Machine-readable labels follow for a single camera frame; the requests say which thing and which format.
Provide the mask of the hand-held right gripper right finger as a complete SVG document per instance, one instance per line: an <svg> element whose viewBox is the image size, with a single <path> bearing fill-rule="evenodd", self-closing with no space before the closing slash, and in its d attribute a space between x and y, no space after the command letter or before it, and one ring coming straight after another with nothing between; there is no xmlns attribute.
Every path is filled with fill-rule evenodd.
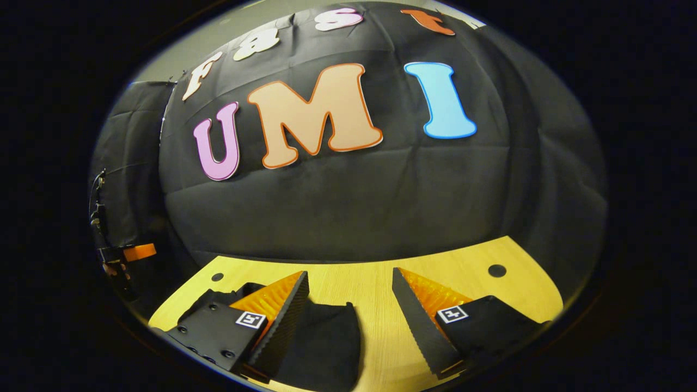
<svg viewBox="0 0 697 392"><path fill-rule="evenodd" d="M530 342L551 320L551 281L512 266L479 268L481 293L464 295L396 266L392 291L409 330L438 379L476 372Z"/></svg>

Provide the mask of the black button shirt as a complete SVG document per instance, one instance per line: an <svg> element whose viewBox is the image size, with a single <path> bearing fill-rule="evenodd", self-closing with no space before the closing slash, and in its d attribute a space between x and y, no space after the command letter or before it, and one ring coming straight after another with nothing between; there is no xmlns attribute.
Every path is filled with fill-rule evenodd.
<svg viewBox="0 0 697 392"><path fill-rule="evenodd" d="M265 287L242 285L236 293L246 296ZM282 360L276 381L312 392L351 392L359 376L362 348L358 315L353 304L317 304L307 298L298 328Z"/></svg>

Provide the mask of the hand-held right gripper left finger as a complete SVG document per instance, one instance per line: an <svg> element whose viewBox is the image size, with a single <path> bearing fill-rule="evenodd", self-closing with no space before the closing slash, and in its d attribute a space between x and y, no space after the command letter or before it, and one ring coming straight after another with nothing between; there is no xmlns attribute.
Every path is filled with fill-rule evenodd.
<svg viewBox="0 0 697 392"><path fill-rule="evenodd" d="M268 382L279 372L308 296L306 271L246 296L207 290L165 333L222 370Z"/></svg>

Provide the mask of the black backdrop cloth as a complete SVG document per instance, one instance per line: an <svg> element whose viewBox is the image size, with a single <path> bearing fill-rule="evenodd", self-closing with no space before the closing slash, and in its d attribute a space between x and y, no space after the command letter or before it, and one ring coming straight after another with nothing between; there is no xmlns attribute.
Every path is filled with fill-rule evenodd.
<svg viewBox="0 0 697 392"><path fill-rule="evenodd" d="M443 3L251 8L204 28L184 69L115 100L89 180L113 246L345 264L508 237L562 301L593 274L608 215L591 121L545 62Z"/></svg>

